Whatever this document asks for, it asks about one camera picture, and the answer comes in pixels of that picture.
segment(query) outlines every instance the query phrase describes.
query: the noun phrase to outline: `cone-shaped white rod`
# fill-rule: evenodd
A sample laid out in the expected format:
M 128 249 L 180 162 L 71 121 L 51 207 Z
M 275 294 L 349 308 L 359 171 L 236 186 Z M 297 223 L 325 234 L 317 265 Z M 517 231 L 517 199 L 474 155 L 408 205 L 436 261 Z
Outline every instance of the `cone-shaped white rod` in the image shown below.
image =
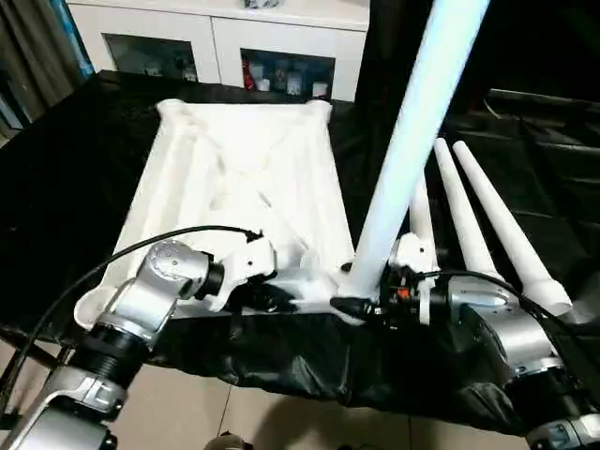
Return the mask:
M 382 271 L 457 88 L 489 0 L 435 0 L 356 258 L 340 296 L 378 296 Z
M 437 268 L 438 258 L 435 253 L 435 239 L 433 237 L 433 225 L 431 224 L 431 211 L 429 210 L 428 185 L 424 175 L 421 176 L 412 195 L 409 217 L 411 232 L 421 239 L 425 252 L 431 256 L 432 267 Z
M 475 213 L 469 203 L 465 187 L 462 186 L 457 166 L 450 155 L 446 141 L 442 138 L 436 139 L 433 149 L 435 158 L 438 160 L 443 188 L 450 204 L 452 221 L 457 230 L 458 243 L 467 269 L 503 279 L 496 271 L 494 261 L 491 259 L 486 240 L 479 229 Z
M 486 210 L 504 250 L 523 283 L 523 293 L 553 314 L 562 314 L 571 306 L 571 299 L 561 283 L 553 279 L 525 233 L 508 210 L 503 199 L 463 141 L 452 147 L 457 154 L 479 202 Z

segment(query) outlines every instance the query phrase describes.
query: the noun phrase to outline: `white cabinet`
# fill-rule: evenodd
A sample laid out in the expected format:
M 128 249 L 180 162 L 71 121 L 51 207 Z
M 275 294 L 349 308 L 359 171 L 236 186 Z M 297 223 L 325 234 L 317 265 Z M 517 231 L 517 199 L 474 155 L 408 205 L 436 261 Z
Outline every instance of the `white cabinet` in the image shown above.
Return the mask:
M 366 33 L 282 23 L 213 19 L 221 82 L 244 86 L 242 51 L 331 58 L 331 98 L 354 100 Z
M 154 52 L 172 59 L 168 68 L 177 64 L 177 58 L 186 58 L 190 61 L 182 71 L 195 69 L 196 80 L 220 83 L 210 17 L 92 5 L 69 5 L 69 9 L 96 71 L 157 74 L 161 67 L 146 63 L 152 59 L 147 54 Z M 147 67 L 140 70 L 127 70 L 128 65 L 144 64 Z
M 282 0 L 265 9 L 243 8 L 243 0 L 67 3 L 96 71 L 353 101 L 368 30 L 368 1 Z M 248 66 L 254 68 L 251 77 Z M 248 77 L 257 78 L 257 71 L 259 82 L 248 86 Z

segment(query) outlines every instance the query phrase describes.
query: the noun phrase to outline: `tile floor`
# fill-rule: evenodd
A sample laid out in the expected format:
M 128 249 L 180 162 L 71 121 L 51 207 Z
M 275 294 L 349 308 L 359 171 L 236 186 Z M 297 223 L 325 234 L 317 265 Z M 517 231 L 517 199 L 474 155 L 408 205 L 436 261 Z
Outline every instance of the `tile floor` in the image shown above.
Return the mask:
M 56 346 L 44 344 L 56 354 Z M 0 369 L 12 349 L 0 341 Z M 21 409 L 43 384 L 47 370 L 29 361 L 11 405 Z M 257 450 L 526 450 L 524 440 L 471 427 L 407 417 L 369 408 L 231 387 L 215 379 L 146 366 L 129 390 L 129 401 L 112 425 L 119 450 L 202 450 L 221 432 L 254 443 Z M 0 441 L 6 432 L 0 434 Z

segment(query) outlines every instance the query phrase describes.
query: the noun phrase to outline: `table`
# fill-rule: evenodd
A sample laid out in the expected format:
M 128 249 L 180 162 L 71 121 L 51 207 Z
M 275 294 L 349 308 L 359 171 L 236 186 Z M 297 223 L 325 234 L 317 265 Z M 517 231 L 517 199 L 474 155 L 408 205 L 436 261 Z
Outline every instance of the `table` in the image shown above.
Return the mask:
M 164 98 L 300 101 L 100 72 L 52 108 L 0 151 L 4 333 L 27 333 L 56 295 L 111 254 L 158 129 L 154 105 Z M 394 121 L 395 114 L 384 106 L 334 104 L 329 129 L 354 243 Z M 460 138 L 470 145 L 550 273 L 572 297 L 597 298 L 600 137 L 573 124 L 539 127 L 476 114 L 448 117 L 442 132 L 450 142 Z M 433 160 L 427 184 L 440 265 L 461 268 Z M 499 271 L 518 285 L 481 207 L 473 206 Z M 64 305 L 44 338 L 77 341 L 72 307 L 94 283 Z M 600 339 L 587 342 L 600 349 Z M 484 350 L 451 326 L 407 325 L 390 333 L 350 327 L 327 315 L 173 321 L 152 363 L 272 392 L 521 432 L 509 401 L 494 384 Z

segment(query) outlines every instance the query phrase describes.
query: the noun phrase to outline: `cabinet glass door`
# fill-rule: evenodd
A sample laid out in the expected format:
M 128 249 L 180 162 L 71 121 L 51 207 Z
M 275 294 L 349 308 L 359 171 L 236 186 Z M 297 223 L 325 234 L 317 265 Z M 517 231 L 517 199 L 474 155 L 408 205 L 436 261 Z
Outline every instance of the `cabinet glass door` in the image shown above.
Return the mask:
M 331 98 L 335 58 L 241 49 L 244 87 L 303 98 Z
M 103 36 L 118 71 L 198 81 L 189 42 L 115 34 Z

